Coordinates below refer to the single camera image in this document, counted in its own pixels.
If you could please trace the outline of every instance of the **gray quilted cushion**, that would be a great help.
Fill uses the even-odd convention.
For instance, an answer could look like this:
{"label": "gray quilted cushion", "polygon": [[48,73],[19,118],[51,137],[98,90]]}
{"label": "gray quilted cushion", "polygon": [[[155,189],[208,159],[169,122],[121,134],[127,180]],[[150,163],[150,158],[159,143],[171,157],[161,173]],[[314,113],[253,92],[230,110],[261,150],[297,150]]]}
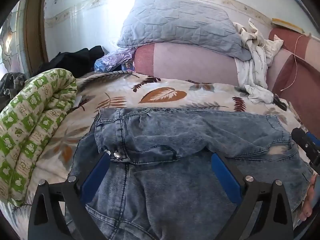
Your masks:
{"label": "gray quilted cushion", "polygon": [[164,41],[194,44],[242,61],[252,58],[241,47],[240,36],[224,10],[192,0],[136,0],[118,46]]}

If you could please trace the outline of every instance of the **white cable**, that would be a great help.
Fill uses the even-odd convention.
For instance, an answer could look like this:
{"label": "white cable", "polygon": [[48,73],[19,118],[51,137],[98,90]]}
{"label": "white cable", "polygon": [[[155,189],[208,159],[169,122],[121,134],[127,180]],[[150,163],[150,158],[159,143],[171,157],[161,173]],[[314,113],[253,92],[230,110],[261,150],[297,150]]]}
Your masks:
{"label": "white cable", "polygon": [[291,83],[291,85],[288,86],[288,87],[286,87],[286,88],[284,88],[284,89],[281,89],[281,90],[280,90],[281,92],[282,92],[283,90],[286,90],[287,88],[291,87],[291,86],[293,85],[293,83],[295,82],[296,78],[297,78],[298,64],[297,64],[297,59],[296,59],[296,48],[297,48],[297,43],[298,43],[299,38],[298,38],[297,41],[296,41],[296,46],[294,46],[294,53],[293,53],[293,55],[294,55],[294,61],[296,62],[296,76],[294,77],[294,80],[293,80],[293,82]]}

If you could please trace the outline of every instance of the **crumpled white garment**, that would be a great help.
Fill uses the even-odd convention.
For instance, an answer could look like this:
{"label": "crumpled white garment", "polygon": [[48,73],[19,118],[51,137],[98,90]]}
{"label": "crumpled white garment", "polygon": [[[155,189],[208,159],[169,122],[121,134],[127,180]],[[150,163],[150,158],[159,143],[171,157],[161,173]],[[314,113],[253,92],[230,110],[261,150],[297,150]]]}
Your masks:
{"label": "crumpled white garment", "polygon": [[242,47],[247,48],[252,59],[241,61],[235,58],[239,86],[249,93],[249,100],[254,104],[273,102],[273,93],[267,90],[267,70],[272,65],[274,56],[283,45],[283,40],[274,36],[274,41],[265,40],[262,33],[249,19],[249,29],[234,22],[234,27],[241,37]]}

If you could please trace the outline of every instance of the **rolled blanket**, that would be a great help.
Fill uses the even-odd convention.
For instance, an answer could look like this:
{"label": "rolled blanket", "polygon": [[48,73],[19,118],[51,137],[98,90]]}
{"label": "rolled blanket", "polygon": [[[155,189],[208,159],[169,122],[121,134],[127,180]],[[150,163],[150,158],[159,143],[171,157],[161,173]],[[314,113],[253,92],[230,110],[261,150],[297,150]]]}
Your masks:
{"label": "rolled blanket", "polygon": [[73,107],[76,79],[65,69],[35,76],[0,113],[0,200],[20,206],[39,155]]}

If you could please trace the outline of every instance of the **jeans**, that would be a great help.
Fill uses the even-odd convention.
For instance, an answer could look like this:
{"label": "jeans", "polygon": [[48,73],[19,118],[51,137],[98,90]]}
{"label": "jeans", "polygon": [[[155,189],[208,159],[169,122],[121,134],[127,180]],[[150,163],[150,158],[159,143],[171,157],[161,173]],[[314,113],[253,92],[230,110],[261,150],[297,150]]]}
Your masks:
{"label": "jeans", "polygon": [[[272,146],[286,146],[270,154]],[[110,168],[86,207],[107,239],[213,240],[235,210],[211,170],[222,152],[244,175],[280,179],[294,211],[312,176],[273,115],[178,108],[100,109],[70,175],[109,150]],[[66,221],[81,238],[72,218]]]}

